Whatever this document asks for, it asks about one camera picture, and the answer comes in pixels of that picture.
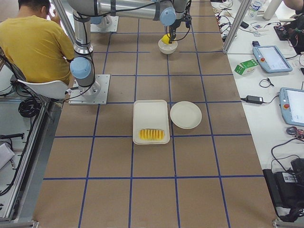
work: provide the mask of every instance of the green box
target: green box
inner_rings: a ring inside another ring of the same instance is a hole
[[[254,59],[251,59],[238,64],[234,71],[239,75],[245,75],[254,71],[256,66],[258,66],[258,63]]]

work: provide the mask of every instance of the blue joint cap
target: blue joint cap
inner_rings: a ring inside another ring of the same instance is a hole
[[[71,62],[70,69],[75,78],[84,79],[91,72],[91,63],[86,58],[77,57]]]
[[[160,21],[164,26],[170,26],[176,20],[175,9],[168,7],[161,12]]]
[[[103,17],[91,17],[91,24],[99,25]]]

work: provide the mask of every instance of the yellow object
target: yellow object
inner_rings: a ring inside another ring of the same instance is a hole
[[[163,37],[161,38],[161,40],[162,40],[162,42],[163,42],[164,44],[169,44],[169,41],[170,41],[170,34],[168,33],[168,34],[163,35]]]
[[[55,22],[37,16],[10,18],[0,23],[0,46],[27,82],[61,80],[69,83],[73,44]]]
[[[141,129],[139,137],[142,140],[162,140],[165,136],[164,130],[160,129]]]

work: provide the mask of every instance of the tablet screen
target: tablet screen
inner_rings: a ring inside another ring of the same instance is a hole
[[[288,69],[289,67],[274,47],[261,47],[258,49],[271,70]]]
[[[287,90],[293,122],[304,124],[304,92]]]

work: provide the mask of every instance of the yellow food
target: yellow food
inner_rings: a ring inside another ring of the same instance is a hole
[[[141,129],[139,131],[139,137],[142,140],[162,140],[165,136],[165,132],[160,129]]]
[[[170,34],[168,33],[168,34],[163,35],[163,37],[161,38],[161,40],[162,40],[162,42],[163,42],[164,44],[169,44],[169,41],[170,41]]]

